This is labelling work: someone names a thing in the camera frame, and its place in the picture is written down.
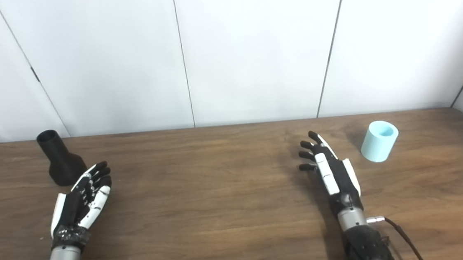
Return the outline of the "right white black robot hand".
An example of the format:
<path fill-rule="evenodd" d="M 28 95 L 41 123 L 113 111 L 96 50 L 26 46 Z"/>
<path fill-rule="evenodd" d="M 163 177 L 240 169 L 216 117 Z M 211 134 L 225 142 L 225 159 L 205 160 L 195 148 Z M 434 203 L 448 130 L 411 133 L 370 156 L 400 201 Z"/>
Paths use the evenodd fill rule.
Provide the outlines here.
<path fill-rule="evenodd" d="M 304 150 L 298 156 L 309 162 L 299 165 L 299 170 L 316 173 L 323 182 L 335 216 L 344 210 L 363 211 L 360 185 L 351 161 L 339 159 L 320 134 L 309 131 L 308 136 L 311 140 L 300 142 Z"/>

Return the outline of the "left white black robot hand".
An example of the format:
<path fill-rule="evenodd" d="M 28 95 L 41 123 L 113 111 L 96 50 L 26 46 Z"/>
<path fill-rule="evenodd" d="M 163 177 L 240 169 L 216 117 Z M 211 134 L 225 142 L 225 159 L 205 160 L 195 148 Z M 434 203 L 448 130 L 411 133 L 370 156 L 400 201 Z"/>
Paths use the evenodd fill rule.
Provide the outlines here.
<path fill-rule="evenodd" d="M 112 188 L 111 169 L 102 161 L 86 170 L 67 194 L 59 193 L 51 221 L 52 248 L 76 247 L 81 252 Z"/>

